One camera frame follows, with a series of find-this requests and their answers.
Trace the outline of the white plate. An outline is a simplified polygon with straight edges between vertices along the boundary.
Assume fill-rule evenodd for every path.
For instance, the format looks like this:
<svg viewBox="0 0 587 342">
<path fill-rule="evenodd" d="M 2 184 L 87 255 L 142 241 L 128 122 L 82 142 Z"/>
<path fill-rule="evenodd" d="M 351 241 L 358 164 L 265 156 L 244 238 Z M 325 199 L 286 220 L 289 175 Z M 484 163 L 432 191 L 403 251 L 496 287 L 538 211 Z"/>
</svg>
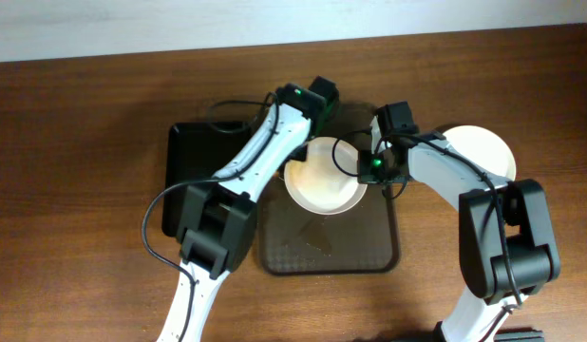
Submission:
<svg viewBox="0 0 587 342">
<path fill-rule="evenodd" d="M 284 168 L 286 189 L 305 210 L 324 216 L 349 211 L 367 186 L 338 169 L 332 159 L 336 138 L 319 137 L 307 144 L 305 161 L 290 160 Z"/>
<path fill-rule="evenodd" d="M 476 125 L 448 128 L 443 135 L 467 159 L 497 176 L 514 180 L 517 165 L 513 152 L 496 133 Z"/>
</svg>

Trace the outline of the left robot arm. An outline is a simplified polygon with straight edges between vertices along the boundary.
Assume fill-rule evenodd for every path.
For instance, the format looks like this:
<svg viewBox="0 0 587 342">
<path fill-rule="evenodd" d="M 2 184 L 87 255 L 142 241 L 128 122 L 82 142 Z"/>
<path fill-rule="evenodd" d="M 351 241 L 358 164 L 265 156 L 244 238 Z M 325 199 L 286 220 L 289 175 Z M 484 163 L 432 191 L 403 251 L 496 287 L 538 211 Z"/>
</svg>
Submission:
<svg viewBox="0 0 587 342">
<path fill-rule="evenodd" d="M 243 148 L 210 178 L 184 180 L 175 234 L 179 284 L 161 341 L 200 340 L 218 290 L 247 256 L 256 230 L 257 202 L 277 169 L 314 138 L 338 103 L 336 84 L 321 76 L 307 88 L 287 84 L 267 94 L 263 123 Z"/>
</svg>

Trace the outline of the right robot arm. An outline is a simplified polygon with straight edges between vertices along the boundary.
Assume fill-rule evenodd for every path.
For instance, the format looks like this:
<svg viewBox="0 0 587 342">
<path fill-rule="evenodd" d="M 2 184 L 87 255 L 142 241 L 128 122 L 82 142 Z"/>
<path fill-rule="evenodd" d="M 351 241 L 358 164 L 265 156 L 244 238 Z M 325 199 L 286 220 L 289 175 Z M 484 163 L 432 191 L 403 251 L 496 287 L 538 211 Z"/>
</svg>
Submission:
<svg viewBox="0 0 587 342">
<path fill-rule="evenodd" d="M 464 291 L 438 322 L 433 341 L 542 341 L 538 330 L 503 331 L 531 295 L 559 277 L 561 262 L 546 196 L 535 180 L 511 180 L 479 166 L 439 132 L 423 134 L 405 102 L 377 108 L 359 154 L 359 182 L 417 181 L 459 215 Z"/>
</svg>

